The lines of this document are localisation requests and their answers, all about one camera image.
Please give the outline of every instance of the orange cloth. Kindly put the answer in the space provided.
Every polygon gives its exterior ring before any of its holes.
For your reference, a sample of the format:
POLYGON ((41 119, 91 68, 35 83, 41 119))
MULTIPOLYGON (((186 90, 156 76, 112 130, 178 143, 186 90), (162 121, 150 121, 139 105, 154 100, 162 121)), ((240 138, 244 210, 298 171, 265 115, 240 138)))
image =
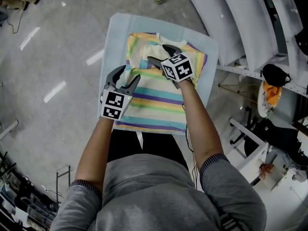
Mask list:
POLYGON ((275 106, 278 103, 282 87, 271 86, 266 81, 264 81, 263 88, 266 92, 266 102, 275 106))

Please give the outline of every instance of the white shelf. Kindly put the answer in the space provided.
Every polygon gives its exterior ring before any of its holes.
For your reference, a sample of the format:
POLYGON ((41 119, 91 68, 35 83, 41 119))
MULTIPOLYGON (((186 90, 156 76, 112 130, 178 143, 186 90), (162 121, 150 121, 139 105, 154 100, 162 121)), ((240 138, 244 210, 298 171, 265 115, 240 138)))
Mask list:
POLYGON ((239 29, 249 70, 254 72, 278 53, 275 32, 263 0, 226 0, 239 29))
POLYGON ((288 50, 289 69, 291 79, 299 86, 307 87, 308 73, 305 73, 307 65, 307 56, 299 49, 295 40, 302 29, 302 22, 293 0, 272 0, 279 16, 285 42, 288 50))
POLYGON ((219 63, 228 65, 245 55, 241 36, 225 0, 191 0, 210 37, 219 43, 219 63))
MULTIPOLYGON (((219 66, 218 65, 217 69, 232 72, 232 73, 237 73, 240 75, 245 75, 251 78, 265 80, 263 76, 261 77, 260 73, 250 71, 247 66, 232 67, 232 66, 219 66)), ((307 88, 294 84, 294 82, 292 81, 290 83, 285 84, 283 87, 308 98, 308 95, 306 94, 307 88)))

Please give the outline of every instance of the gray tiled floor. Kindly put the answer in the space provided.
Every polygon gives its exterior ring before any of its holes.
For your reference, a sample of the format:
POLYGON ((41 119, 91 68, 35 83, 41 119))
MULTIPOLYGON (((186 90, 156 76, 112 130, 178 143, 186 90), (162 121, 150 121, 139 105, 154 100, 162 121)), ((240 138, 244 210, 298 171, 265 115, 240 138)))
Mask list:
MULTIPOLYGON (((24 12, 17 34, 6 23, 0 30, 0 81, 4 84, 0 122, 3 128, 16 118, 20 122, 0 146, 37 186, 55 190, 55 173, 67 165, 75 173, 97 114, 101 59, 90 65, 87 61, 103 50, 109 18, 116 12, 154 17, 205 33, 190 0, 166 0, 162 5, 153 0, 41 0, 24 12), (59 87, 48 100, 47 94, 59 87)), ((20 12, 10 11, 16 28, 19 16, 20 12)), ((216 73, 208 110, 227 151, 234 130, 226 115, 240 117, 244 103, 218 89, 224 75, 216 73)), ((185 138, 177 141, 192 167, 185 138)), ((59 182, 62 193, 66 182, 59 182)))

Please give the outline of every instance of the black and white marker cube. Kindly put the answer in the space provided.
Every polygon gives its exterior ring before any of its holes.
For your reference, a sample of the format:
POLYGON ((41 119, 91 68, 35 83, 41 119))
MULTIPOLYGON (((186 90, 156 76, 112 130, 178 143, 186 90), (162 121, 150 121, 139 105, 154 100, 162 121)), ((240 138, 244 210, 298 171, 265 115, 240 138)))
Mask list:
POLYGON ((193 76, 193 68, 188 55, 184 52, 161 63, 167 78, 176 82, 193 76))
POLYGON ((120 120, 131 99, 132 96, 118 93, 116 91, 104 90, 101 96, 101 116, 113 120, 120 120))

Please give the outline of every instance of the black wire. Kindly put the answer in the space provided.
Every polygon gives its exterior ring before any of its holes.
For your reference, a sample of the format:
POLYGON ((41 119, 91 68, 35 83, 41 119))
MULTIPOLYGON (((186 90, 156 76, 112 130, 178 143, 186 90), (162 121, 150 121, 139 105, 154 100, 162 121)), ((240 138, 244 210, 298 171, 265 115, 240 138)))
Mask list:
POLYGON ((24 14, 24 10, 22 11, 21 16, 20 16, 20 18, 19 18, 19 24, 18 24, 18 28, 17 28, 17 31, 16 31, 16 32, 14 32, 14 26, 13 26, 12 24, 9 23, 9 18, 7 18, 6 22, 7 22, 10 26, 12 26, 12 33, 13 33, 13 34, 18 33, 19 26, 20 26, 20 22, 21 22, 21 17, 23 16, 23 14, 24 14))
POLYGON ((188 142, 188 138, 187 138, 187 125, 186 125, 186 130, 185 130, 185 137, 186 137, 186 143, 187 143, 187 146, 188 146, 188 149, 192 152, 192 159, 193 159, 193 164, 194 164, 194 167, 192 169, 192 179, 193 179, 193 183, 195 185, 195 188, 196 190, 198 190, 198 187, 197 187, 197 182, 198 182, 198 172, 197 172, 197 164, 196 164, 196 161, 194 159, 194 152, 193 150, 189 147, 189 142, 188 142))
MULTIPOLYGON (((54 192, 53 190, 47 190, 47 192, 52 192, 52 193, 54 193, 55 195, 57 194, 57 193, 54 192)), ((59 192, 58 192, 58 196, 60 196, 61 198, 64 198, 63 195, 62 195, 62 193, 59 193, 59 192)))

